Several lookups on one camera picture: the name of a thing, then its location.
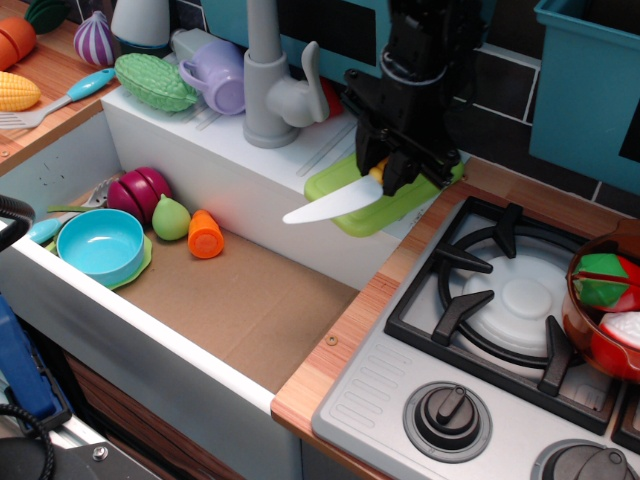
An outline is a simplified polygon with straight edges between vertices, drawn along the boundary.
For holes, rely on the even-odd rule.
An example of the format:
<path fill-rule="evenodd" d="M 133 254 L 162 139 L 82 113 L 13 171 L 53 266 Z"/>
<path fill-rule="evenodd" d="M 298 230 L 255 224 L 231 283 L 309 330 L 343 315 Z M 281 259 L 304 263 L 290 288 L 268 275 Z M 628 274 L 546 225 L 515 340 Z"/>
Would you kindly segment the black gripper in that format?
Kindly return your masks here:
<path fill-rule="evenodd" d="M 382 184 L 386 196 L 394 196 L 419 174 L 438 188 L 453 182 L 460 154 L 445 127 L 441 79 L 376 78 L 350 69 L 344 80 L 342 100 L 357 118 L 356 164 L 361 175 L 387 158 Z"/>

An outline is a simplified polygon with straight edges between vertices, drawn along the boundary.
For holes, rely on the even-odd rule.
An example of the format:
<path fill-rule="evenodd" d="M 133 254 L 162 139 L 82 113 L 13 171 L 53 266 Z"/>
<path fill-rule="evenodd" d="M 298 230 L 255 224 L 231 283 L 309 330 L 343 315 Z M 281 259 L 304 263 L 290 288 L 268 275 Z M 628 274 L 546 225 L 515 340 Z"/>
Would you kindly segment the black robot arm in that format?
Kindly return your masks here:
<path fill-rule="evenodd" d="M 356 116 L 356 165 L 385 196 L 423 176 L 442 189 L 460 154 L 445 125 L 453 98 L 475 87 L 486 24 L 479 1 L 392 1 L 380 75 L 345 72 L 345 106 Z"/>

